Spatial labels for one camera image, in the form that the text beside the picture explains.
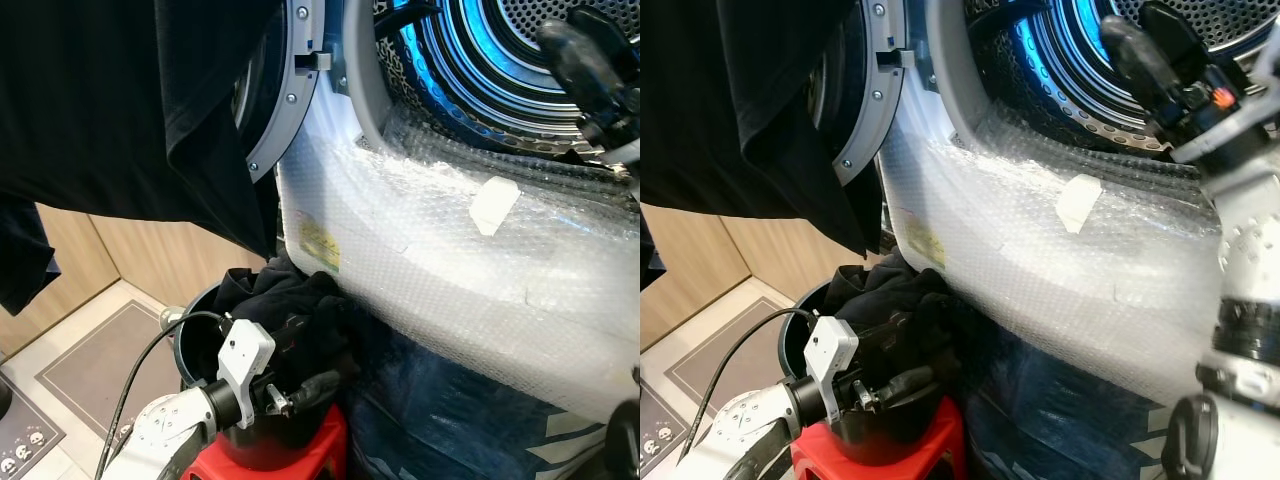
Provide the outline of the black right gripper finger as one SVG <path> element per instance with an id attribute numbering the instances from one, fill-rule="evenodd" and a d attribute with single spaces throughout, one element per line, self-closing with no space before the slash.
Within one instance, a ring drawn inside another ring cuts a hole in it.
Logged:
<path id="1" fill-rule="evenodd" d="M 1152 74 L 1162 68 L 1174 70 L 1170 60 L 1144 29 L 1120 15 L 1105 17 L 1100 22 L 1100 36 L 1126 90 L 1149 113 L 1151 95 L 1155 91 Z"/>
<path id="2" fill-rule="evenodd" d="M 627 86 L 640 86 L 640 55 L 614 20 L 596 8 L 576 8 L 575 27 L 595 42 Z"/>
<path id="3" fill-rule="evenodd" d="M 538 45 L 550 73 L 582 114 L 616 108 L 620 77 L 593 38 L 563 20 L 547 20 L 538 29 Z"/>
<path id="4" fill-rule="evenodd" d="M 1142 27 L 1170 60 L 1178 76 L 1202 76 L 1213 63 L 1202 37 L 1176 9 L 1162 1 L 1144 1 Z"/>

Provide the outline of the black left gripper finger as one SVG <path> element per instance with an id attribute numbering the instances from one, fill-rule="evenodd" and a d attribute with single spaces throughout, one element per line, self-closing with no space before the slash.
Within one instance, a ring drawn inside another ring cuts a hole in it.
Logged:
<path id="1" fill-rule="evenodd" d="M 891 378 L 879 389 L 879 402 L 884 406 L 896 404 L 910 396 L 946 383 L 947 372 L 937 372 L 934 367 L 909 369 Z"/>
<path id="2" fill-rule="evenodd" d="M 879 351 L 928 349 L 936 323 L 915 317 L 891 319 L 872 329 L 872 346 Z"/>
<path id="3" fill-rule="evenodd" d="M 311 410 L 328 402 L 343 384 L 340 372 L 320 372 L 302 381 L 291 394 L 293 410 Z"/>
<path id="4" fill-rule="evenodd" d="M 340 347 L 340 329 L 333 317 L 292 315 L 283 324 L 283 349 L 330 351 Z"/>

